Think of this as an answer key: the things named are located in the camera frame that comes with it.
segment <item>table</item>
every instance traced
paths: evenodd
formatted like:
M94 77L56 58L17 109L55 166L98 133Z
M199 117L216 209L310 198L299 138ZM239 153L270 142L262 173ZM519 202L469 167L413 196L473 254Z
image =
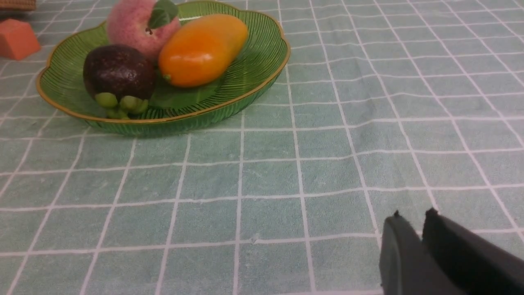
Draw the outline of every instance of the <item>table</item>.
M133 139L47 105L53 46L114 0L15 17L0 60L0 294L381 294L384 219L434 207L524 258L524 3L246 0L292 45L205 130Z

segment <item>orange block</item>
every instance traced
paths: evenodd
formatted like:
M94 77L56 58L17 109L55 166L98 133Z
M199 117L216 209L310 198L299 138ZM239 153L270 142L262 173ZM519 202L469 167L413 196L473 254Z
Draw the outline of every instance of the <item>orange block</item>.
M0 23L0 57L22 60L40 49L29 23L11 18Z

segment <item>orange mango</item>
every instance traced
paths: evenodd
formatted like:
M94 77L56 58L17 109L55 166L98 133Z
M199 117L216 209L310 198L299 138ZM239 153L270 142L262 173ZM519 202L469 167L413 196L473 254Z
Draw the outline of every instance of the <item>orange mango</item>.
M232 15L211 14L189 21L162 48L158 67L173 86L197 87L219 78L248 37L246 24Z

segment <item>wicker basket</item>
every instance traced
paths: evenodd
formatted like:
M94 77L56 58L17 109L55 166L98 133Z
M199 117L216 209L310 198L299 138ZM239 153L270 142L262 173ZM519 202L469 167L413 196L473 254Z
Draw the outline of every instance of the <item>wicker basket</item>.
M0 10L36 10L36 0L0 0Z

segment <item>mangosteen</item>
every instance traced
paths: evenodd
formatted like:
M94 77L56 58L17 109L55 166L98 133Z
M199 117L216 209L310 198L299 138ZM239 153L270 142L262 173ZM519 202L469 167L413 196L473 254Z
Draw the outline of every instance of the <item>mangosteen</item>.
M111 119L129 119L128 114L145 112L156 79L153 63L128 45L100 46L85 58L85 88Z

